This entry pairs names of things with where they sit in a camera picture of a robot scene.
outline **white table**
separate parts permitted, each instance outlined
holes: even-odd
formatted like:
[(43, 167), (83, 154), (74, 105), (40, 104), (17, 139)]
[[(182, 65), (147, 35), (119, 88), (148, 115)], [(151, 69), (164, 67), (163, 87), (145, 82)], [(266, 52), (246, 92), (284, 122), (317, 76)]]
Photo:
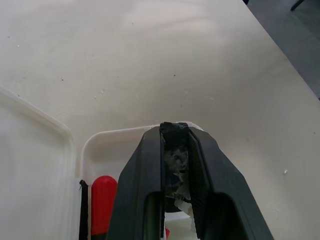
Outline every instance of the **white table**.
[(3, 0), (0, 29), (0, 85), (78, 151), (97, 132), (192, 121), (275, 239), (319, 238), (320, 102), (241, 0)]

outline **white plastic container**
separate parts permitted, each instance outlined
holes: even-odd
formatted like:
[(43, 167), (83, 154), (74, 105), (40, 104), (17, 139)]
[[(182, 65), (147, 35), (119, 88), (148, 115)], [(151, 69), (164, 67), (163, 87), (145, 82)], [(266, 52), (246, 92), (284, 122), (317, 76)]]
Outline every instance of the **white plastic container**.
[[(187, 123), (190, 127), (202, 130), (192, 122)], [(88, 217), (91, 225), (91, 185), (100, 176), (111, 176), (118, 181), (120, 173), (137, 148), (143, 134), (158, 125), (142, 126), (114, 131), (103, 131), (93, 135), (84, 145), (81, 152), (80, 172), (82, 178), (89, 185)], [(188, 219), (183, 212), (171, 214), (169, 221)]]
[(76, 239), (69, 129), (0, 88), (0, 238)]

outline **table surface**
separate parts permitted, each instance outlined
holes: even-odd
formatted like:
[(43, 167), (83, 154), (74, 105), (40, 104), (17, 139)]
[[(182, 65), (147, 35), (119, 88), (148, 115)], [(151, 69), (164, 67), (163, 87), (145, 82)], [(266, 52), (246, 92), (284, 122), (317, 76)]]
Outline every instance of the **table surface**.
[(97, 132), (192, 121), (275, 239), (318, 239), (320, 102), (241, 0), (0, 6), (0, 85), (67, 125), (78, 151)]

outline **red cap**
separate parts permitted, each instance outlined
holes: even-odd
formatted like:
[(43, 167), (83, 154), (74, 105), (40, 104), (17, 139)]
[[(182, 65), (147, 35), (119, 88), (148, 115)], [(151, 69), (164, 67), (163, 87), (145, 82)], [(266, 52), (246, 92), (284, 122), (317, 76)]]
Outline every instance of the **red cap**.
[(91, 188), (91, 235), (108, 232), (117, 192), (117, 181), (111, 176), (98, 177)]

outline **gray floor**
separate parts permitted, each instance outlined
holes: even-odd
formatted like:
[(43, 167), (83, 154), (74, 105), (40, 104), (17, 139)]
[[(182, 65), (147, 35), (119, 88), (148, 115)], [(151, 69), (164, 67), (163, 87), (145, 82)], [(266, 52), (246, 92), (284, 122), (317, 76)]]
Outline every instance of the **gray floor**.
[(249, 0), (248, 8), (320, 98), (320, 0)]

